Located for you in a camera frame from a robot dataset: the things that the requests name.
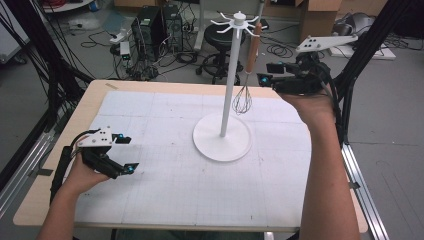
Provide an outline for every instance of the metal whisk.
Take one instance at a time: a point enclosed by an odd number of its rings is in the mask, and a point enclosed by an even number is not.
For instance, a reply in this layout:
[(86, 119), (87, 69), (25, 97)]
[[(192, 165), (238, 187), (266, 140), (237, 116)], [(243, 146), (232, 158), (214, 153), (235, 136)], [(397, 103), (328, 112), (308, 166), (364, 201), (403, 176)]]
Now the metal whisk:
[[(262, 31), (262, 24), (258, 22), (255, 26), (254, 34), (259, 36)], [(258, 51), (259, 46), (259, 37), (252, 36), (252, 41), (250, 43), (249, 56), (246, 64), (246, 79), (244, 81), (243, 87), (237, 93), (233, 99), (233, 110), (237, 114), (247, 113), (252, 106), (252, 97), (250, 96), (249, 88), (247, 83), (249, 80), (250, 73), (252, 73), (253, 64), (256, 60), (256, 52)]]

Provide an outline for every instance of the forearm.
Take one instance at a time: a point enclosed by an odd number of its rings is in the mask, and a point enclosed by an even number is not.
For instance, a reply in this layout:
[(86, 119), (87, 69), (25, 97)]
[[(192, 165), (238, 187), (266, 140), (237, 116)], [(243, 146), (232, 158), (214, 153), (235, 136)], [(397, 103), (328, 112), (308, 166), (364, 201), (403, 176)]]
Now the forearm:
[(62, 188), (59, 189), (50, 205), (49, 212), (37, 236), (37, 240), (71, 240), (77, 200), (78, 195), (71, 194)]
[(301, 239), (359, 239), (359, 229), (332, 116), (308, 123), (312, 157)]

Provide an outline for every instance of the circular base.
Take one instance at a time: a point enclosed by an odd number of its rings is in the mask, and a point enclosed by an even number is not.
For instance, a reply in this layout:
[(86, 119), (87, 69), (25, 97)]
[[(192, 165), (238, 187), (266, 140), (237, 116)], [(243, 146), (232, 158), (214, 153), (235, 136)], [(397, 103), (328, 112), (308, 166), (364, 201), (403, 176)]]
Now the circular base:
[(206, 157), (221, 162), (234, 161), (246, 155), (252, 145), (249, 127), (239, 118), (229, 116), (226, 135), (221, 137), (221, 125), (221, 114), (200, 119), (193, 131), (197, 149)]

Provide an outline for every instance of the cardboard box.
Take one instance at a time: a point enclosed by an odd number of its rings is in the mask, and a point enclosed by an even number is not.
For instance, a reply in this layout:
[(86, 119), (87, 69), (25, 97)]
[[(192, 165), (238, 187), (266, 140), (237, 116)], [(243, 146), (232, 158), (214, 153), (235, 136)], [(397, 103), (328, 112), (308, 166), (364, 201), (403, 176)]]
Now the cardboard box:
[(363, 12), (369, 16), (378, 16), (387, 0), (344, 0), (340, 5), (339, 15)]
[(303, 0), (296, 0), (295, 5), (276, 5), (271, 4), (270, 0), (266, 0), (262, 15), (295, 21), (299, 20), (301, 9), (298, 6), (302, 3), (302, 1)]
[(115, 0), (117, 7), (161, 6), (162, 0)]
[(300, 16), (299, 42), (309, 35), (331, 36), (342, 0), (305, 0)]

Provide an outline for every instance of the grid paper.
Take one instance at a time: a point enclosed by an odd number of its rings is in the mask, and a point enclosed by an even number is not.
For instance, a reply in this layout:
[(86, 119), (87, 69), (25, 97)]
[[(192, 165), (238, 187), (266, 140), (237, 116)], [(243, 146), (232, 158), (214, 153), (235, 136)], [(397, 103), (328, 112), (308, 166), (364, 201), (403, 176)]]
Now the grid paper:
[(223, 103), (223, 96), (109, 92), (91, 129), (110, 126), (130, 136), (130, 144), (113, 145), (108, 155), (140, 165), (133, 175), (81, 195), (76, 221), (199, 229), (300, 226), (311, 153), (306, 126), (284, 101), (254, 98), (250, 111), (238, 116), (252, 133), (252, 148), (239, 160), (215, 162), (196, 149), (192, 134), (203, 116), (222, 113)]

